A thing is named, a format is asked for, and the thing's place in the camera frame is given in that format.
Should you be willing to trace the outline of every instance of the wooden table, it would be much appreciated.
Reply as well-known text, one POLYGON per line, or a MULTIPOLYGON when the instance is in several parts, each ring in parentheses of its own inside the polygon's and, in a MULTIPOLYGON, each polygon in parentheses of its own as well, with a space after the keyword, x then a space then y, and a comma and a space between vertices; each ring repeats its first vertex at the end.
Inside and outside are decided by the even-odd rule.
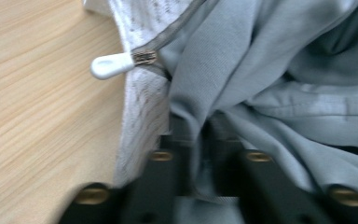
POLYGON ((55 223, 79 185, 111 182, 124 77, 89 65, 117 52, 80 0, 0 0, 0 224, 55 223))

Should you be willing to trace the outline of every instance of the zipper slider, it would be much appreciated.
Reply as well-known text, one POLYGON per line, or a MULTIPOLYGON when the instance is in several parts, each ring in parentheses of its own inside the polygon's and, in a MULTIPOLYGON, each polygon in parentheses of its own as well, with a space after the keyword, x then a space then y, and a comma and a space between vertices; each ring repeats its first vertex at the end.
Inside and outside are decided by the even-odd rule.
POLYGON ((94 59, 90 66, 91 73, 104 80, 128 72, 137 65, 149 65, 157 60, 157 53, 148 50, 137 53, 119 53, 94 59))

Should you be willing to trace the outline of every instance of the garment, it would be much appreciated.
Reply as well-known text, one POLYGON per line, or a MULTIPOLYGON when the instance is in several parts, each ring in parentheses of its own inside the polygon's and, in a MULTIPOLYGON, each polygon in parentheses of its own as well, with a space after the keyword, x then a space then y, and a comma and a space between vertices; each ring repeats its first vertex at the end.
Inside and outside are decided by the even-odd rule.
MULTIPOLYGON (((300 188, 358 191, 358 154, 346 150, 358 149, 358 0, 217 1, 196 27, 166 48, 170 111, 188 129, 173 135, 196 141, 219 111, 300 188)), ((198 166, 195 182, 209 170, 198 166)), ((241 223, 231 205, 185 203, 202 215, 182 211, 181 223, 241 223)))

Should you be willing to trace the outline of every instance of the gray fabric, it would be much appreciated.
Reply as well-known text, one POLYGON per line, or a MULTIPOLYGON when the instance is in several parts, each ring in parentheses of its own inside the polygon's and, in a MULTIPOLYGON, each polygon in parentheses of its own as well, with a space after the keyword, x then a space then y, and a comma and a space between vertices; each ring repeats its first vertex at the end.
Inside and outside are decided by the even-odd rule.
MULTIPOLYGON (((220 110, 302 189, 358 190, 358 156, 329 146, 358 147, 358 0, 219 1, 171 67, 170 109, 188 126, 174 135, 198 139, 220 110)), ((229 205, 189 206, 240 223, 229 205)))

